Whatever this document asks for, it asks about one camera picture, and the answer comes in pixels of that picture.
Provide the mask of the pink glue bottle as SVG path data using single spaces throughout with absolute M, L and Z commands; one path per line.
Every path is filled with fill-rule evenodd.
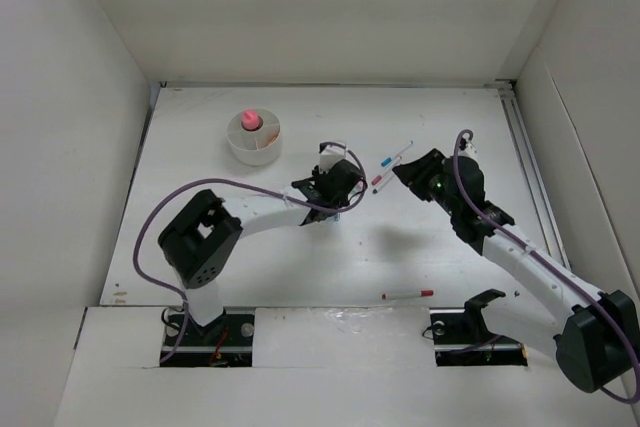
M 241 126 L 245 131 L 257 131 L 262 127 L 262 125 L 262 117 L 255 110 L 245 110 L 241 114 Z

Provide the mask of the red capped white pen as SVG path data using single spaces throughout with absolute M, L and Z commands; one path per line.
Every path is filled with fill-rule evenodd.
M 381 295 L 381 299 L 386 301 L 395 301 L 395 300 L 428 298 L 428 297 L 432 297 L 433 295 L 434 295 L 434 291 L 431 289 L 402 291 L 402 292 L 385 292 Z

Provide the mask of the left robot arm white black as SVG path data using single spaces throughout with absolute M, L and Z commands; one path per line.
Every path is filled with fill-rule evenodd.
M 292 182 L 282 193 L 261 191 L 227 199 L 210 189 L 196 193 L 158 237 L 185 289 L 190 334 L 205 344 L 222 334 L 225 310 L 216 278 L 240 239 L 323 222 L 347 209 L 352 193 L 365 186 L 363 169 L 342 159 L 327 170 L 315 167 L 310 177 Z

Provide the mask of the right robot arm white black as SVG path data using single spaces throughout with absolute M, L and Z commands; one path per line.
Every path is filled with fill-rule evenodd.
M 554 359 L 579 390 L 593 393 L 628 371 L 639 371 L 639 323 L 634 301 L 605 292 L 536 247 L 504 210 L 486 198 L 478 163 L 437 149 L 393 169 L 418 199 L 437 203 L 458 238 L 502 268 L 542 309 L 489 289 L 469 299 L 462 328 L 473 340 L 500 334 Z

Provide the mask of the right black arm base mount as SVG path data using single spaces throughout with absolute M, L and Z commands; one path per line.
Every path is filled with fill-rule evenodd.
M 506 294 L 489 289 L 468 299 L 462 307 L 430 310 L 430 324 L 422 337 L 431 340 L 437 367 L 527 367 L 524 346 L 488 330 L 482 310 Z

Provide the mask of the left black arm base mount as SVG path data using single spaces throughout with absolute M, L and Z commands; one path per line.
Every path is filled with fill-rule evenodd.
M 199 327 L 189 319 L 178 340 L 184 314 L 165 308 L 159 366 L 166 368 L 245 368 L 253 361 L 255 310 L 229 309 L 211 325 Z

